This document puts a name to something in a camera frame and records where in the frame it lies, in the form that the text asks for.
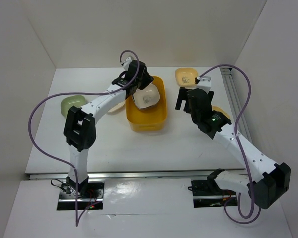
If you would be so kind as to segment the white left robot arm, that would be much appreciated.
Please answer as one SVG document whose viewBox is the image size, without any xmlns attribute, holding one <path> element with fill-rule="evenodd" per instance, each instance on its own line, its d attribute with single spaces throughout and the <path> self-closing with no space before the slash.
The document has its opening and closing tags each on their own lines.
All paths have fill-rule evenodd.
<svg viewBox="0 0 298 238">
<path fill-rule="evenodd" d="M 69 146 L 70 167 L 66 182 L 71 193 L 82 198 L 88 192 L 87 158 L 89 148 L 96 141 L 96 124 L 110 109 L 144 89 L 153 82 L 143 62 L 132 60 L 123 64 L 124 72 L 113 80 L 104 95 L 98 96 L 82 107 L 69 108 L 64 136 Z"/>
</svg>

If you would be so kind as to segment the yellow panda plate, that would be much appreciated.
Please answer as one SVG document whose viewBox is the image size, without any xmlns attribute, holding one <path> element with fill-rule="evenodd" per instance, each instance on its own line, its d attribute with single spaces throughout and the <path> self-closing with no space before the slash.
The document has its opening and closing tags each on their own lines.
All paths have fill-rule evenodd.
<svg viewBox="0 0 298 238">
<path fill-rule="evenodd" d="M 193 68 L 178 68 L 175 71 L 175 80 L 180 87 L 192 88 L 196 86 L 195 79 L 198 73 Z"/>
<path fill-rule="evenodd" d="M 212 117 L 215 119 L 226 118 L 228 120 L 231 120 L 230 115 L 218 106 L 212 106 L 212 112 L 213 112 Z"/>
</svg>

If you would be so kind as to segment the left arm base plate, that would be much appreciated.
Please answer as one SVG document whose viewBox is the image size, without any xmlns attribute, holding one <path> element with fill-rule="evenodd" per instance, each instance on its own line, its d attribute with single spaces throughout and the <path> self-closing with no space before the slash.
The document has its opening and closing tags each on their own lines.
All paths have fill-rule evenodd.
<svg viewBox="0 0 298 238">
<path fill-rule="evenodd" d="M 89 210 L 102 210 L 104 185 L 103 182 L 89 183 L 85 193 L 78 196 L 78 209 L 84 210 L 88 206 Z M 64 183 L 60 187 L 57 210 L 75 210 L 75 191 Z"/>
</svg>

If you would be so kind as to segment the green panda plate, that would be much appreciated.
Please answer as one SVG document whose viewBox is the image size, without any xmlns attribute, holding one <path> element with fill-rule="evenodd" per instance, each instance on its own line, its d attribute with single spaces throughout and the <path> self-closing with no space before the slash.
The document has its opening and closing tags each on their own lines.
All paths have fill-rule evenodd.
<svg viewBox="0 0 298 238">
<path fill-rule="evenodd" d="M 60 103 L 61 114 L 64 118 L 67 117 L 70 107 L 81 107 L 87 104 L 87 100 L 83 95 L 74 95 L 64 98 Z"/>
</svg>

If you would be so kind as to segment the cream panda plate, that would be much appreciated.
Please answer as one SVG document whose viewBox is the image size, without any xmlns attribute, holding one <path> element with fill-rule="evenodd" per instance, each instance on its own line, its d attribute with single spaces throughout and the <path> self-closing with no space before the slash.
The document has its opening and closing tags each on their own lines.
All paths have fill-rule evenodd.
<svg viewBox="0 0 298 238">
<path fill-rule="evenodd" d="M 118 103 L 118 104 L 115 105 L 113 108 L 111 108 L 111 109 L 107 112 L 107 114 L 108 114 L 108 115 L 114 115 L 114 114 L 118 113 L 119 111 L 121 111 L 121 110 L 124 108 L 125 103 L 126 103 L 126 101 L 123 101 L 123 102 Z"/>
<path fill-rule="evenodd" d="M 148 85 L 143 90 L 137 89 L 133 94 L 133 101 L 140 110 L 153 107 L 160 101 L 159 90 L 154 84 Z"/>
</svg>

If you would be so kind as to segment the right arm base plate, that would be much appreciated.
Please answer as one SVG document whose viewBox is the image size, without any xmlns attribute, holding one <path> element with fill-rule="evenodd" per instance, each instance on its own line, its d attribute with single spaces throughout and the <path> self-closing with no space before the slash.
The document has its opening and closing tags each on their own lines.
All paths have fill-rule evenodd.
<svg viewBox="0 0 298 238">
<path fill-rule="evenodd" d="M 192 180 L 187 188 L 193 196 L 194 208 L 237 206 L 236 193 L 230 190 L 211 190 L 206 180 Z"/>
</svg>

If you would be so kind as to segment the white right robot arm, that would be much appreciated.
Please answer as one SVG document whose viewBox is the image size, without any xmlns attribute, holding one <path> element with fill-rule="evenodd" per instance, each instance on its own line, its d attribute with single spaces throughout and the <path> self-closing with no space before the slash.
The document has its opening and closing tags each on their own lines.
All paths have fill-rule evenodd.
<svg viewBox="0 0 298 238">
<path fill-rule="evenodd" d="M 250 173 L 243 176 L 217 169 L 208 176 L 207 189 L 211 194 L 222 190 L 248 194 L 261 209 L 268 209 L 289 189 L 291 168 L 278 164 L 264 155 L 240 132 L 223 112 L 213 110 L 214 92 L 202 89 L 179 89 L 175 108 L 191 115 L 192 122 L 210 139 L 222 145 Z"/>
</svg>

